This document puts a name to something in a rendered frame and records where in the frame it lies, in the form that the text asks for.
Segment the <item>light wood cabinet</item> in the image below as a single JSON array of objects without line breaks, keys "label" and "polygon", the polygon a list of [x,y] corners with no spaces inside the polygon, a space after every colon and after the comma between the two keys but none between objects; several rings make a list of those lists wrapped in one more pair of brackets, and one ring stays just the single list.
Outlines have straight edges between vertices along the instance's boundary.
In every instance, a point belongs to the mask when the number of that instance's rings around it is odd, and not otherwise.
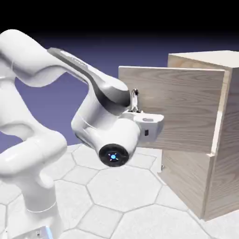
[{"label": "light wood cabinet", "polygon": [[220,107],[219,135],[205,206],[205,221],[239,210],[239,51],[171,53],[169,67],[229,72]]}]

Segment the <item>light wood cabinet door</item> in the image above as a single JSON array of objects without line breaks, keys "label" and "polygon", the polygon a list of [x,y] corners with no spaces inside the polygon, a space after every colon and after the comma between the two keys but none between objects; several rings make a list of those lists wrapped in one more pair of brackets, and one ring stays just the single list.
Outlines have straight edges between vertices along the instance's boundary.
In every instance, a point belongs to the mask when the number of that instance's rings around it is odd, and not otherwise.
[{"label": "light wood cabinet door", "polygon": [[139,108],[164,115],[164,127],[153,143],[140,147],[214,153],[219,135],[223,69],[119,66],[118,77],[139,91]]},{"label": "light wood cabinet door", "polygon": [[211,181],[215,154],[162,151],[164,170],[159,177],[202,219]]}]

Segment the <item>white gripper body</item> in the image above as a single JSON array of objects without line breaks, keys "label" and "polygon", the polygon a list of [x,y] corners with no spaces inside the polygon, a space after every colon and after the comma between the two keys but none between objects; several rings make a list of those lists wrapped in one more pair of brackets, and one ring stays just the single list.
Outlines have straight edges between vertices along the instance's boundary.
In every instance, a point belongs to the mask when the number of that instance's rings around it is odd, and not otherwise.
[{"label": "white gripper body", "polygon": [[164,116],[161,114],[152,114],[145,112],[123,112],[122,123],[127,124],[132,122],[164,124]]}]

